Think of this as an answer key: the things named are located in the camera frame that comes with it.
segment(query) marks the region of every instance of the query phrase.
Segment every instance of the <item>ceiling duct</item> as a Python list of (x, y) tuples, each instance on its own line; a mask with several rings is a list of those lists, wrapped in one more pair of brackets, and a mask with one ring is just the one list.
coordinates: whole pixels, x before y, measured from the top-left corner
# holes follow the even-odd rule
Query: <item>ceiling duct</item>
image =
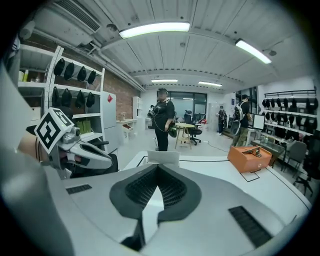
[(96, 32), (100, 25), (93, 19), (89, 12), (75, 0), (63, 0), (55, 2), (54, 5), (64, 9), (65, 12), (75, 17), (86, 25), (92, 32)]

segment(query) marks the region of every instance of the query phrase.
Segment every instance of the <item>floor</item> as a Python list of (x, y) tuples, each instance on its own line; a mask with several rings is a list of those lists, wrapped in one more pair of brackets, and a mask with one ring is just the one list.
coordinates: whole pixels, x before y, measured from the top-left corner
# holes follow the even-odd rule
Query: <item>floor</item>
[[(156, 150), (155, 143), (155, 131), (153, 129), (147, 129), (144, 132), (140, 132), (136, 137), (130, 138), (129, 142), (120, 146), (114, 153), (118, 158), (119, 169), (123, 169), (126, 165), (134, 158), (134, 156), (140, 151)], [(217, 135), (215, 132), (203, 130), (202, 134), (197, 137), (202, 142), (194, 145), (192, 143), (192, 149), (188, 144), (178, 144), (176, 149), (176, 139), (168, 137), (169, 145), (168, 151), (180, 152), (182, 156), (203, 156), (203, 157), (222, 157), (227, 156), (232, 139), (227, 136)], [(296, 178), (293, 178), (295, 171), (293, 169), (287, 168), (285, 172), (281, 170), (281, 164), (276, 162), (274, 164), (274, 169), (283, 175), (290, 183), (293, 183)], [(309, 183), (313, 189), (313, 196), (309, 190), (307, 190), (305, 197), (310, 201), (311, 204), (315, 201), (318, 196), (318, 191), (320, 188), (320, 181), (312, 179)], [(304, 186), (297, 184), (296, 187), (303, 193)]]

